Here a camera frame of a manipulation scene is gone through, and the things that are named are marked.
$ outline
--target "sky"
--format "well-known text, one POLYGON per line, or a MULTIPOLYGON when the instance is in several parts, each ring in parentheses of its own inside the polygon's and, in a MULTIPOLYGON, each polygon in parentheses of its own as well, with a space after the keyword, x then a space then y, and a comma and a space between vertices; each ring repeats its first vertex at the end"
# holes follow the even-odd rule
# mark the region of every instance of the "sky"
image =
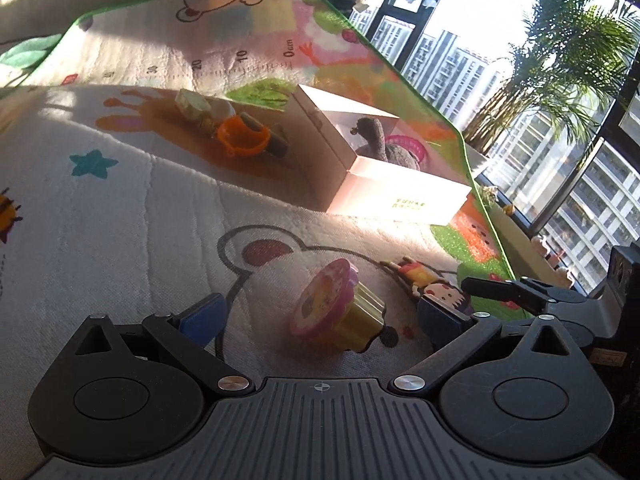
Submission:
MULTIPOLYGON (((458 45, 475 50, 490 59, 504 58, 509 44, 519 44, 525 39, 523 16, 529 12, 534 0, 440 0, 426 27, 430 36, 438 36, 442 30, 457 34, 458 45)), ((382 0, 367 0, 373 6, 382 0)), ((420 0, 413 5, 398 0, 398 6, 417 10, 420 0)), ((509 71, 509 65, 500 62, 501 72, 509 71)))

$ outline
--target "pink box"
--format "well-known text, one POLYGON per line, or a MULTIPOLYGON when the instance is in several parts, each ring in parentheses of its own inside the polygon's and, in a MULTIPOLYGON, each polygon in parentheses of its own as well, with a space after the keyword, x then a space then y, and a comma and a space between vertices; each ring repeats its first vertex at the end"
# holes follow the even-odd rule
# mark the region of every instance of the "pink box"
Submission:
POLYGON ((471 188, 398 117, 308 86, 298 86, 284 113, 290 150, 323 212, 446 225, 471 188), (420 161, 410 170, 356 154, 366 144, 350 130, 363 116, 378 118, 386 142, 420 161))

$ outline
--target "gray plush toy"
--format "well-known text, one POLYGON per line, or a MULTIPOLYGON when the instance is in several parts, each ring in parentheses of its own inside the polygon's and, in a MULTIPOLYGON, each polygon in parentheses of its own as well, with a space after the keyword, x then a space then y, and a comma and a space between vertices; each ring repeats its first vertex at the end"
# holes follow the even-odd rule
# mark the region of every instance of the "gray plush toy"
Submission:
POLYGON ((362 146, 356 150, 358 155, 376 158, 382 162, 390 162, 404 168, 420 171, 418 159, 413 153, 402 146, 385 142, 385 133, 378 119, 370 117, 359 118, 356 127, 351 129, 351 134, 361 135, 368 143, 367 146, 362 146))

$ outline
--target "ribbed gray plate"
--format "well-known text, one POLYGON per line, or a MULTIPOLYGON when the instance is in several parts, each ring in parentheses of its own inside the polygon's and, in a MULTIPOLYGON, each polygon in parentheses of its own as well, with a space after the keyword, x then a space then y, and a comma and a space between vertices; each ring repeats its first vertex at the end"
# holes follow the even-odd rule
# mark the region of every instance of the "ribbed gray plate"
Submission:
POLYGON ((619 478, 595 458, 524 468, 453 439, 419 399, 373 379, 268 379, 249 397, 220 401, 190 441, 121 467, 47 460, 33 480, 599 480, 619 478))

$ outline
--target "orange plastic toy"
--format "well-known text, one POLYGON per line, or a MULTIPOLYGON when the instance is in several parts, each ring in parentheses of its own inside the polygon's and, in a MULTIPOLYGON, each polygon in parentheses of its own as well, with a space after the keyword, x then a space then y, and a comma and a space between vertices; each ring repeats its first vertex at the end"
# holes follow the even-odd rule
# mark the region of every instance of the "orange plastic toy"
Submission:
POLYGON ((239 115, 229 117, 220 124, 216 135, 224 144, 228 156, 254 156, 265 150, 271 137, 269 129, 261 124, 259 129, 252 125, 253 128, 249 127, 239 115))

